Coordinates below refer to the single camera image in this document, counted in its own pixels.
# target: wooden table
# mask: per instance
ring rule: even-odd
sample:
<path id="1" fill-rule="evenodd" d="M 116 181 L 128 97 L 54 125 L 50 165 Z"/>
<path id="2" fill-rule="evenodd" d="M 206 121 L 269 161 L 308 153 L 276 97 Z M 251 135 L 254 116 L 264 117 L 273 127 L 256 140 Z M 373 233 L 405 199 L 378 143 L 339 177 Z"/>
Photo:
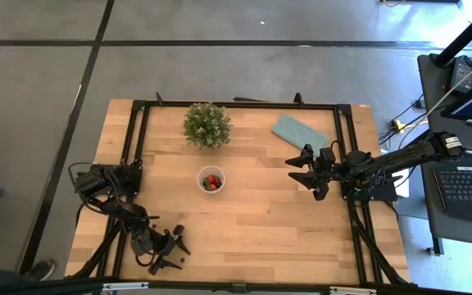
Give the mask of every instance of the wooden table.
<path id="1" fill-rule="evenodd" d="M 95 161 L 117 164 L 125 140 L 132 100 L 111 100 Z M 143 180 L 136 202 L 160 216 L 157 229 L 185 226 L 184 242 L 192 255 L 176 248 L 169 260 L 183 270 L 165 268 L 151 276 L 125 247 L 120 277 L 191 282 L 271 284 L 358 284 L 347 204 L 338 183 L 317 202 L 310 191 L 287 176 L 297 168 L 284 164 L 300 150 L 272 133 L 284 113 L 336 139 L 331 111 L 230 108 L 231 140 L 217 151 L 188 146 L 182 133 L 186 107 L 151 107 L 143 146 Z M 360 150 L 379 155 L 369 106 L 352 106 Z M 347 123 L 342 120 L 344 136 Z M 202 193 L 196 176 L 216 165 L 226 175 L 222 192 Z M 377 244 L 391 265 L 409 279 L 394 212 L 382 202 L 370 204 Z M 83 209 L 66 274 L 83 266 L 102 241 L 107 218 Z M 110 258 L 116 252 L 111 248 Z M 368 278 L 370 258 L 364 245 Z M 111 273 L 112 259 L 106 274 Z"/>

